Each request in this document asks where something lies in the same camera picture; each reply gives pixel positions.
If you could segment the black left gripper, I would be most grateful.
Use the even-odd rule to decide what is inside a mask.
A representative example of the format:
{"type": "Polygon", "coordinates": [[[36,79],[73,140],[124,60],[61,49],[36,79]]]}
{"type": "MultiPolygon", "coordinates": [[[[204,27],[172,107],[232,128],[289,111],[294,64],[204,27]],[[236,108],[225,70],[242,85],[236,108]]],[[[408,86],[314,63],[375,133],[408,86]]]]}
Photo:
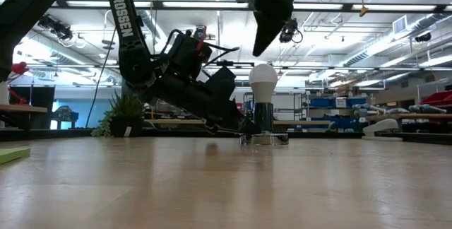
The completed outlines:
{"type": "Polygon", "coordinates": [[[214,96],[206,82],[165,74],[150,87],[150,93],[206,120],[206,128],[213,133],[256,134],[257,126],[237,109],[235,100],[214,96]]]}

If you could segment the white lightbulb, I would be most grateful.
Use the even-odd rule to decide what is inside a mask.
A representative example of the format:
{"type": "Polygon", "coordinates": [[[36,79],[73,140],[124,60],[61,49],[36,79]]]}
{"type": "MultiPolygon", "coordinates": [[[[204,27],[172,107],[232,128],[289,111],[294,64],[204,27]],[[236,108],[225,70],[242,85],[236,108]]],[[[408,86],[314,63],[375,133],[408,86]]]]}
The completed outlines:
{"type": "Polygon", "coordinates": [[[268,64],[259,64],[249,73],[249,84],[258,103],[271,103],[277,82],[277,72],[268,64]]]}

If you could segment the black overhead light bar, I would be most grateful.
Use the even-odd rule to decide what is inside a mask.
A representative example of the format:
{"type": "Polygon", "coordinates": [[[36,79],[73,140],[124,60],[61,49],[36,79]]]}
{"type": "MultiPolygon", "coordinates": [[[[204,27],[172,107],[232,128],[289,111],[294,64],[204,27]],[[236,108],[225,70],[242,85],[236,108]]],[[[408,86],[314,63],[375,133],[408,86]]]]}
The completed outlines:
{"type": "MultiPolygon", "coordinates": [[[[156,11],[250,11],[250,3],[235,1],[143,1],[134,2],[140,10],[156,11]]],[[[67,9],[108,9],[107,0],[56,0],[53,8],[67,9]]],[[[295,2],[295,12],[329,12],[358,13],[361,5],[358,3],[328,3],[328,2],[295,2]]],[[[369,13],[445,13],[452,14],[452,4],[367,4],[369,13]]]]}

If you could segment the blue storage shelf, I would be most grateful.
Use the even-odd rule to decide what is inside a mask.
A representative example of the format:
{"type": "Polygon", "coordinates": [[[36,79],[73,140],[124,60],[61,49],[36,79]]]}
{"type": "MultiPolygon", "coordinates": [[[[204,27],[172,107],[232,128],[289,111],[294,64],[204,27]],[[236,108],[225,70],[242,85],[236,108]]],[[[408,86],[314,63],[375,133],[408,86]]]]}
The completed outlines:
{"type": "Polygon", "coordinates": [[[365,98],[311,98],[304,107],[304,117],[311,121],[334,122],[339,131],[359,125],[354,105],[364,104],[365,98]]]}

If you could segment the green potted plant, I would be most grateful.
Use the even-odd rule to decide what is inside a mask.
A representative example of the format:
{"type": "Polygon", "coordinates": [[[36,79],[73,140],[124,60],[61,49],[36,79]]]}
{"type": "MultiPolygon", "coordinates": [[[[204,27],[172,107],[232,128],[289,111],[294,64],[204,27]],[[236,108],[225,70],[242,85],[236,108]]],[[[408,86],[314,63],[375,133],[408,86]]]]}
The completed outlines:
{"type": "Polygon", "coordinates": [[[138,98],[125,94],[114,95],[109,99],[110,111],[104,112],[104,118],[97,128],[91,131],[93,137],[137,137],[143,131],[144,103],[138,98]]]}

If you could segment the grey office chair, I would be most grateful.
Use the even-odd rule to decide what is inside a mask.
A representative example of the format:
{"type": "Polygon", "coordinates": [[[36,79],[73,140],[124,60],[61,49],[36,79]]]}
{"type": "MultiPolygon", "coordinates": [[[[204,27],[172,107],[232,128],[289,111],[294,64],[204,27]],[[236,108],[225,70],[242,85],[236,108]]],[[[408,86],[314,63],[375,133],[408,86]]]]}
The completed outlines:
{"type": "Polygon", "coordinates": [[[52,113],[52,121],[56,122],[56,128],[58,130],[61,129],[63,122],[70,122],[71,128],[75,129],[76,122],[78,121],[78,113],[74,112],[69,106],[63,105],[52,113]]]}

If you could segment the red bin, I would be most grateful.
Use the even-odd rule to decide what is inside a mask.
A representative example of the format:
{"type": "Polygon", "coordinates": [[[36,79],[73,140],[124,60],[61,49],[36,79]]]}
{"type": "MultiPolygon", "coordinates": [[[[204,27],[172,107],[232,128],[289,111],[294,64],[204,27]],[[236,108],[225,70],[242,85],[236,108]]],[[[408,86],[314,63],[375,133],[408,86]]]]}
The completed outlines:
{"type": "Polygon", "coordinates": [[[435,107],[452,107],[452,91],[434,93],[425,98],[421,103],[435,107]]]}

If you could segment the black ceiling device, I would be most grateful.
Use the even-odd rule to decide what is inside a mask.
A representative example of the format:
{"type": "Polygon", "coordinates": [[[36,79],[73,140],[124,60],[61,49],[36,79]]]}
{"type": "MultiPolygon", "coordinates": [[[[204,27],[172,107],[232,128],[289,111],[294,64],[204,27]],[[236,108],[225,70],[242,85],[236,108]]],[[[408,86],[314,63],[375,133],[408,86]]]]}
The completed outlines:
{"type": "Polygon", "coordinates": [[[73,38],[71,26],[54,19],[50,15],[43,15],[38,20],[37,25],[45,30],[49,30],[51,34],[56,35],[60,40],[68,41],[73,38]]]}

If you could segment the wooden workbench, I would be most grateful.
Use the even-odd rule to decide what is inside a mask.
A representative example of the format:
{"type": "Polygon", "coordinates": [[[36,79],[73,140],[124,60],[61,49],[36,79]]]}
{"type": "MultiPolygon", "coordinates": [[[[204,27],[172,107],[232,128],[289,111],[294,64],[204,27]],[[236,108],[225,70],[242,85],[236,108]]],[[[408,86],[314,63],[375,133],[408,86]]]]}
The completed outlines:
{"type": "Polygon", "coordinates": [[[30,130],[30,121],[22,120],[15,113],[47,113],[46,107],[34,107],[31,105],[1,105],[0,122],[9,123],[19,129],[30,130]]]}

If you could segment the red object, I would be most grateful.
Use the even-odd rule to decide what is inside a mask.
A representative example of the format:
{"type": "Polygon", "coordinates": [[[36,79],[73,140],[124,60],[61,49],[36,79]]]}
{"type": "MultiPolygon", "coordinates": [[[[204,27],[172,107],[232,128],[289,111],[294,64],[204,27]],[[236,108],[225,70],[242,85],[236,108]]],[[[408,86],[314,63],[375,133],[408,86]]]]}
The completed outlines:
{"type": "Polygon", "coordinates": [[[29,68],[26,62],[21,61],[19,63],[14,63],[11,66],[11,74],[12,75],[23,75],[24,73],[28,72],[29,68]]]}

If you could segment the green sticky note pad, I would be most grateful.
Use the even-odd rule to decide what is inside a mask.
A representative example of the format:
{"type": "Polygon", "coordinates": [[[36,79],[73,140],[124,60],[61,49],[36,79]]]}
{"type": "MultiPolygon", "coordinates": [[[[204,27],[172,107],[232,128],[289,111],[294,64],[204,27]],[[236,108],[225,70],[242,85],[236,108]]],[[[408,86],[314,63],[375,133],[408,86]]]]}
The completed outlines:
{"type": "Polygon", "coordinates": [[[0,165],[30,156],[30,148],[0,148],[0,165]]]}

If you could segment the black metal gantry frame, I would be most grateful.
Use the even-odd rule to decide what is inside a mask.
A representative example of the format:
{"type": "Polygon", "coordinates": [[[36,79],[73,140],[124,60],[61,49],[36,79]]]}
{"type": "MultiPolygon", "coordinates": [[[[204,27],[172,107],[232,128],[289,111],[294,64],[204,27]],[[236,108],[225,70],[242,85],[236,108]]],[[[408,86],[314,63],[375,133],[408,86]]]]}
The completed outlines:
{"type": "Polygon", "coordinates": [[[228,61],[228,60],[222,60],[222,61],[216,61],[214,63],[216,66],[226,66],[226,67],[234,67],[236,69],[244,68],[244,67],[255,67],[254,62],[237,62],[237,61],[228,61]]]}

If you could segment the black aluminium table frame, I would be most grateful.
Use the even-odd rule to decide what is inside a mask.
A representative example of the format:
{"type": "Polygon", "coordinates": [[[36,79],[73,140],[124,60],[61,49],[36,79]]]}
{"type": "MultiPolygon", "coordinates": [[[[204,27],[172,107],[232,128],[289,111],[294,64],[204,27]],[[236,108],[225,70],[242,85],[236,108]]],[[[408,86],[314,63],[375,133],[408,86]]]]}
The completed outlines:
{"type": "MultiPolygon", "coordinates": [[[[91,129],[63,129],[63,130],[30,130],[19,129],[0,130],[0,141],[30,141],[38,139],[64,139],[72,137],[91,137],[91,129]]],[[[145,129],[139,137],[193,137],[193,138],[238,138],[239,134],[229,132],[207,131],[170,131],[145,129]]],[[[291,139],[360,139],[362,133],[308,133],[290,132],[291,139]]],[[[452,134],[420,134],[420,133],[382,133],[382,137],[397,137],[407,142],[430,143],[452,146],[452,134]]]]}

